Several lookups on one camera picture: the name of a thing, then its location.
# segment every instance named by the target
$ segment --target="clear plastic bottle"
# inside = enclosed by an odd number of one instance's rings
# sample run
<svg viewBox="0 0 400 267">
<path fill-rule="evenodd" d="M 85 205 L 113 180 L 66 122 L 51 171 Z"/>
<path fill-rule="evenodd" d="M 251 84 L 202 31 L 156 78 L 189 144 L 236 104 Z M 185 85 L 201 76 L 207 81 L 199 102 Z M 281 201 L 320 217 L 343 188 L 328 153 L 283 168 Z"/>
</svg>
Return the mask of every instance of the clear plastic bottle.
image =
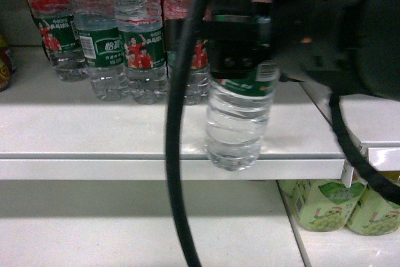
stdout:
<svg viewBox="0 0 400 267">
<path fill-rule="evenodd" d="M 242 170 L 258 159 L 278 79 L 274 62 L 265 61 L 245 79 L 210 80 L 206 152 L 215 166 Z"/>
<path fill-rule="evenodd" d="M 71 0 L 86 68 L 97 98 L 116 101 L 128 96 L 123 52 L 114 0 Z"/>
<path fill-rule="evenodd" d="M 164 0 L 164 19 L 184 19 L 188 13 L 190 0 Z M 167 52 L 168 76 L 173 76 L 176 52 Z M 208 92 L 209 65 L 206 41 L 197 40 L 191 63 L 191 72 L 185 94 L 185 104 L 200 103 Z"/>
<path fill-rule="evenodd" d="M 87 78 L 69 0 L 27 0 L 53 68 L 63 81 Z"/>
<path fill-rule="evenodd" d="M 133 99 L 162 101 L 168 90 L 160 0 L 115 0 L 125 73 Z"/>
</svg>

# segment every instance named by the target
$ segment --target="bottle label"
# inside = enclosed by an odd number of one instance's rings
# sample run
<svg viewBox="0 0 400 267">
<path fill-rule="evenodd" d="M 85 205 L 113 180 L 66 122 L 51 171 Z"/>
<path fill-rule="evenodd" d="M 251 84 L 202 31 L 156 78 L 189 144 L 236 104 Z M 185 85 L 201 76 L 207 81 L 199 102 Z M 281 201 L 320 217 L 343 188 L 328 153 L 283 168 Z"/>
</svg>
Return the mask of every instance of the bottle label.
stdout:
<svg viewBox="0 0 400 267">
<path fill-rule="evenodd" d="M 279 71 L 272 61 L 266 61 L 244 79 L 214 79 L 225 89 L 243 95 L 263 97 L 274 92 Z"/>
<path fill-rule="evenodd" d="M 163 31 L 133 33 L 120 31 L 124 63 L 128 68 L 151 69 L 165 64 Z"/>
<path fill-rule="evenodd" d="M 89 67 L 106 68 L 117 66 L 123 61 L 123 52 L 118 28 L 102 31 L 78 29 L 86 64 Z"/>
<path fill-rule="evenodd" d="M 35 18 L 44 46 L 49 51 L 71 51 L 80 48 L 73 17 Z"/>
<path fill-rule="evenodd" d="M 207 56 L 206 44 L 207 40 L 198 39 L 196 41 L 196 46 L 194 48 L 190 69 L 198 70 L 207 67 L 208 56 Z M 168 66 L 173 69 L 175 67 L 176 52 L 168 51 L 167 57 L 168 57 Z"/>
</svg>

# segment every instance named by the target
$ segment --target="white shelf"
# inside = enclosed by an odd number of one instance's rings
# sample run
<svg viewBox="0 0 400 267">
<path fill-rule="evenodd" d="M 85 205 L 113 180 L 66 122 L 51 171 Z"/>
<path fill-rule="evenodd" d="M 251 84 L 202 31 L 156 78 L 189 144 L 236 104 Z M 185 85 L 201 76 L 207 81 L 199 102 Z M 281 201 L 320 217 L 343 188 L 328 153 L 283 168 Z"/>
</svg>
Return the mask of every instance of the white shelf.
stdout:
<svg viewBox="0 0 400 267">
<path fill-rule="evenodd" d="M 400 231 L 362 236 L 347 227 L 327 233 L 302 228 L 288 213 L 306 267 L 388 267 L 399 260 Z"/>
<path fill-rule="evenodd" d="M 164 179 L 164 103 L 97 100 L 88 80 L 64 83 L 41 48 L 16 48 L 18 72 L 0 94 L 0 179 Z M 297 83 L 278 86 L 255 167 L 228 173 L 203 149 L 206 105 L 187 106 L 184 179 L 340 178 L 344 156 Z"/>
<path fill-rule="evenodd" d="M 203 266 L 304 266 L 277 188 L 184 184 Z M 2 266 L 186 266 L 165 181 L 7 181 L 0 195 Z"/>
<path fill-rule="evenodd" d="M 303 83 L 304 90 L 323 115 L 329 112 L 330 90 L 316 83 Z M 400 102 L 365 95 L 341 98 L 343 118 L 372 165 L 380 171 L 400 170 Z"/>
</svg>

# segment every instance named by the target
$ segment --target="black cord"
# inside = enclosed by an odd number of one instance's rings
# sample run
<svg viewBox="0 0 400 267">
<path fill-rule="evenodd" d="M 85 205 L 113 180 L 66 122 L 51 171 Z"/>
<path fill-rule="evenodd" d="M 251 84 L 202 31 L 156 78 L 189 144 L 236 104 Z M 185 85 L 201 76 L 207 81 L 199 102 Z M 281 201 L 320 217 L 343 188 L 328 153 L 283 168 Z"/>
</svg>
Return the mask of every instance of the black cord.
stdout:
<svg viewBox="0 0 400 267">
<path fill-rule="evenodd" d="M 340 97 L 332 93 L 329 107 L 332 114 L 332 129 L 336 134 L 337 141 L 342 147 L 344 154 L 350 164 L 358 171 L 373 190 L 378 192 L 383 198 L 400 205 L 400 187 L 392 184 L 387 178 L 378 173 L 368 161 L 361 155 L 357 147 L 351 141 L 349 132 L 344 124 L 340 110 Z"/>
<path fill-rule="evenodd" d="M 189 67 L 197 32 L 208 2 L 209 0 L 191 0 L 181 33 L 174 74 L 171 79 L 166 123 L 165 153 L 169 200 L 179 242 L 189 267 L 201 267 L 201 264 L 196 253 L 183 201 L 179 161 L 180 132 L 184 93 L 190 72 Z"/>
</svg>

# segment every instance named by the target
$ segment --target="light green carton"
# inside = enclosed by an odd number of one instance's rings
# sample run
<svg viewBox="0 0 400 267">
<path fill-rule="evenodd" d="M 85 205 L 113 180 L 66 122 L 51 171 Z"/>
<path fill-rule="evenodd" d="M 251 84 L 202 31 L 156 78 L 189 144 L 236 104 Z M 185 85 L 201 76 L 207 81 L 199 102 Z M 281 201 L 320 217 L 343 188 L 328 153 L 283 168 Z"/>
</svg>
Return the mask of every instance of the light green carton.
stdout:
<svg viewBox="0 0 400 267">
<path fill-rule="evenodd" d="M 311 231 L 342 228 L 365 185 L 353 181 L 350 188 L 336 180 L 298 180 L 292 197 L 292 210 L 298 223 Z"/>
<path fill-rule="evenodd" d="M 280 179 L 277 183 L 285 195 L 289 197 L 293 196 L 293 192 L 297 183 L 296 179 Z"/>
<path fill-rule="evenodd" d="M 399 228 L 399 215 L 400 206 L 398 204 L 383 199 L 377 192 L 367 187 L 346 226 L 352 231 L 366 236 L 389 234 Z"/>
</svg>

